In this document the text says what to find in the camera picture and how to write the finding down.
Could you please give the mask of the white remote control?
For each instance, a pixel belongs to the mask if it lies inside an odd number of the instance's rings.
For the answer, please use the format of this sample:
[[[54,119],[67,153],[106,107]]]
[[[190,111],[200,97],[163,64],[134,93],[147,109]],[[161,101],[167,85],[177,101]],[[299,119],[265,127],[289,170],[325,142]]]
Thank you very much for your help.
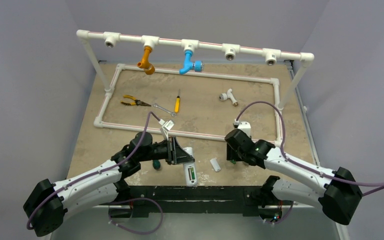
[[[196,164],[195,164],[195,158],[193,154],[193,148],[185,147],[183,148],[183,150],[185,150],[185,152],[193,158],[192,161],[183,164],[185,183],[188,187],[194,187],[198,184],[198,179],[197,179],[197,173],[196,173]]]

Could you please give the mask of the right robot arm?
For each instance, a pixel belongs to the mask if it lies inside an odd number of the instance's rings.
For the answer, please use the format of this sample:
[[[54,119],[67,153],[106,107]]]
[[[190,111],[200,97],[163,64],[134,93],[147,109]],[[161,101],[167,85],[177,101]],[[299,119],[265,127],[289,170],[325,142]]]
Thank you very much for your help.
[[[236,161],[292,178],[288,181],[271,175],[257,193],[261,204],[291,201],[312,206],[332,221],[349,225],[363,197],[346,168],[337,170],[316,166],[282,152],[273,143],[260,139],[253,142],[242,130],[235,128],[225,136]]]

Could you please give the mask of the white battery cover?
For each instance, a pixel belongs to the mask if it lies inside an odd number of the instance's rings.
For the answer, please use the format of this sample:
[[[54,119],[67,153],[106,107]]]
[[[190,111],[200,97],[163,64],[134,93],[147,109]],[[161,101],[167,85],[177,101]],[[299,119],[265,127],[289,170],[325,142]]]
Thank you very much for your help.
[[[218,163],[216,158],[212,158],[210,160],[210,164],[211,164],[211,166],[212,166],[212,168],[213,168],[213,170],[215,172],[220,172],[221,171],[221,167],[220,167],[220,165],[219,165],[219,163]]]

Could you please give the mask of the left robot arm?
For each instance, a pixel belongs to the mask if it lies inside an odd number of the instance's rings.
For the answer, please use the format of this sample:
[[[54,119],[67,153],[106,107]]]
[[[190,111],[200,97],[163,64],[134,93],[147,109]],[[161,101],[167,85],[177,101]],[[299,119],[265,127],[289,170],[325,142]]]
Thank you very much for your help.
[[[89,171],[54,183],[49,179],[38,182],[23,205],[28,217],[26,228],[43,237],[86,209],[145,201],[144,196],[131,195],[125,179],[138,172],[142,162],[156,160],[183,165],[187,185],[197,184],[188,173],[195,167],[192,147],[180,146],[175,136],[154,142],[150,133],[140,132],[110,159]]]

